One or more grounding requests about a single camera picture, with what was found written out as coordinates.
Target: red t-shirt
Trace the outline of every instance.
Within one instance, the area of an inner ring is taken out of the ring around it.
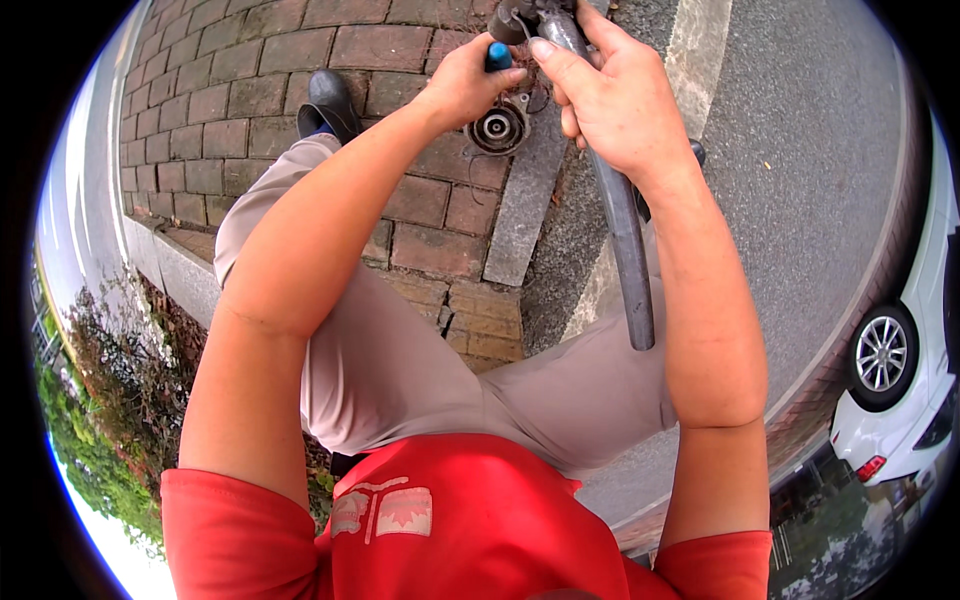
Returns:
[[[289,498],[189,469],[163,473],[163,535],[181,599],[766,597],[769,532],[674,544],[652,572],[620,554],[579,487],[509,440],[416,436],[337,484],[318,538]]]

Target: car wheel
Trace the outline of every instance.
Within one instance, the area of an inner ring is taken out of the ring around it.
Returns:
[[[896,306],[878,306],[863,318],[850,341],[851,396],[878,413],[896,404],[913,380],[919,353],[913,319]]]

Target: white car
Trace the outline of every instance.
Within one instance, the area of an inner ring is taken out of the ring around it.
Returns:
[[[947,325],[960,317],[950,312],[960,300],[960,216],[947,143],[933,115],[930,123],[930,193],[917,253],[899,301],[868,312],[851,338],[853,384],[830,430],[833,451],[867,486],[927,468],[953,426],[958,381]]]

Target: fingernail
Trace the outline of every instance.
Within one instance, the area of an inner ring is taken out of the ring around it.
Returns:
[[[534,55],[534,59],[537,59],[539,62],[550,58],[550,55],[553,54],[553,51],[556,49],[556,46],[542,37],[530,38],[530,54]]]

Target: beige pants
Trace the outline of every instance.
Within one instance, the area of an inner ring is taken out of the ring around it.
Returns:
[[[221,286],[267,210],[339,148],[325,133],[297,142],[237,200],[217,235]],[[304,428],[347,455],[415,435],[480,432],[513,440],[572,478],[609,464],[676,422],[663,379],[663,287],[653,237],[646,236],[657,275],[652,349],[631,348],[620,302],[583,334],[481,375],[358,264],[309,342],[300,386]]]

